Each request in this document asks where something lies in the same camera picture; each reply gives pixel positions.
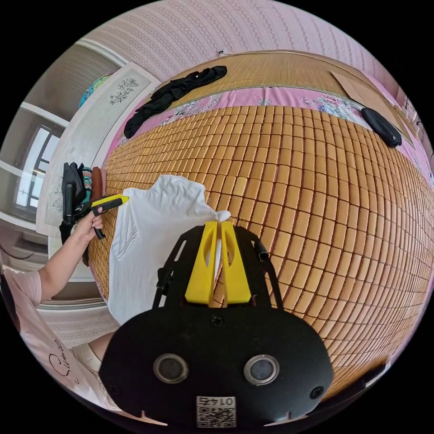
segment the screw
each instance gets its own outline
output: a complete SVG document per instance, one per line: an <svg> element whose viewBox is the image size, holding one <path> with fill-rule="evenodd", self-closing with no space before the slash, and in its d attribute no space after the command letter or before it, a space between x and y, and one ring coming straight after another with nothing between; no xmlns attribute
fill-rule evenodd
<svg viewBox="0 0 434 434"><path fill-rule="evenodd" d="M311 397L311 399L318 399L323 393L324 393L324 387L318 386L312 390L310 397Z"/></svg>
<svg viewBox="0 0 434 434"><path fill-rule="evenodd" d="M120 396L121 390L119 389L118 386L115 386L114 384L112 384L112 385L110 385L109 389L110 389L110 395Z"/></svg>
<svg viewBox="0 0 434 434"><path fill-rule="evenodd" d="M221 327L224 323L224 320L220 315L213 315L211 317L210 322L211 322L211 325L214 327Z"/></svg>

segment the window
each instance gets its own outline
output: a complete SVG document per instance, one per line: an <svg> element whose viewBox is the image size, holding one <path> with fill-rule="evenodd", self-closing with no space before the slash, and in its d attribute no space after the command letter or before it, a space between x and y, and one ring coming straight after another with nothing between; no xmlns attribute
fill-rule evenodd
<svg viewBox="0 0 434 434"><path fill-rule="evenodd" d="M15 201L17 207L30 208L36 212L44 175L60 135L58 131L45 125L37 129L24 164L23 176L19 181Z"/></svg>

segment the brown strap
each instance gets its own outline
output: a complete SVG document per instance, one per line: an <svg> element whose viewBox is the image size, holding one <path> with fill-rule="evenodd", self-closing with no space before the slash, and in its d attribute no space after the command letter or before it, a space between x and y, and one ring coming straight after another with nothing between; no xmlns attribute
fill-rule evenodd
<svg viewBox="0 0 434 434"><path fill-rule="evenodd" d="M101 176L101 170L99 167L92 169L92 194L90 201L99 199L103 195L103 178Z"/></svg>

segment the pink floral bedsheet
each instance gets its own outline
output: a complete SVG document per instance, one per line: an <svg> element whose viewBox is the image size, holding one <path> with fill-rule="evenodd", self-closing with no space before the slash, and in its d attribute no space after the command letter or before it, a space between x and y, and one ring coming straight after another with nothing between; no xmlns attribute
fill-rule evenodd
<svg viewBox="0 0 434 434"><path fill-rule="evenodd" d="M163 113L152 116L146 120L139 128L137 133L133 137L137 137L154 127L160 125L166 125L174 122L178 119L192 116L198 113L203 113L213 109L221 109L226 107L237 106L260 106L260 105L276 105L286 107L300 107L308 108L311 110L318 110L320 112L328 113L333 116L337 116L341 119L346 119L361 125L369 130L371 127L363 119L360 110L362 105L347 99L341 98L330 94L324 94L316 90L299 89L291 87L267 87L267 88L248 88L237 89L222 92L219 94L210 95L205 98L201 98L189 103L183 104L179 107L168 109ZM108 150L106 159L110 155L113 149L118 146L122 146L128 141L123 134L124 124L119 129L116 137L113 139L110 148ZM398 147L398 150L404 154L425 177L431 188L434 189L434 175L429 165L429 159L423 149L420 140L413 136L411 131L407 129L410 135L413 145L411 145L404 137L402 145Z"/></svg>

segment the bamboo mat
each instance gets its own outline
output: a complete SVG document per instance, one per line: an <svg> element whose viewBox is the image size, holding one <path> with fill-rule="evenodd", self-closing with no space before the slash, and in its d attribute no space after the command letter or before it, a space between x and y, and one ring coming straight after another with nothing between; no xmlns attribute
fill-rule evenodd
<svg viewBox="0 0 434 434"><path fill-rule="evenodd" d="M207 86L192 90L183 98L175 101L170 108L174 109L190 101L228 90L267 86L298 87L335 94L344 98L352 98L352 95L348 94L344 86L334 76L335 73L357 84L360 89L364 90L365 97L372 96L374 93L377 103L371 108L380 112L411 143L411 138L402 124L401 117L372 82L362 72L333 59L296 52L241 53L224 56L195 66L173 77L172 80L217 65L227 67L226 76ZM362 101L361 104L370 107L369 101L371 100L372 97L367 103Z"/></svg>
<svg viewBox="0 0 434 434"><path fill-rule="evenodd" d="M433 267L434 197L372 131L315 110L226 108L156 127L114 150L106 168L107 194L147 189L160 174L202 183L211 207L261 238L285 308L327 346L335 379L325 399L410 333ZM116 213L90 245L108 296ZM223 303L219 278L214 305Z"/></svg>

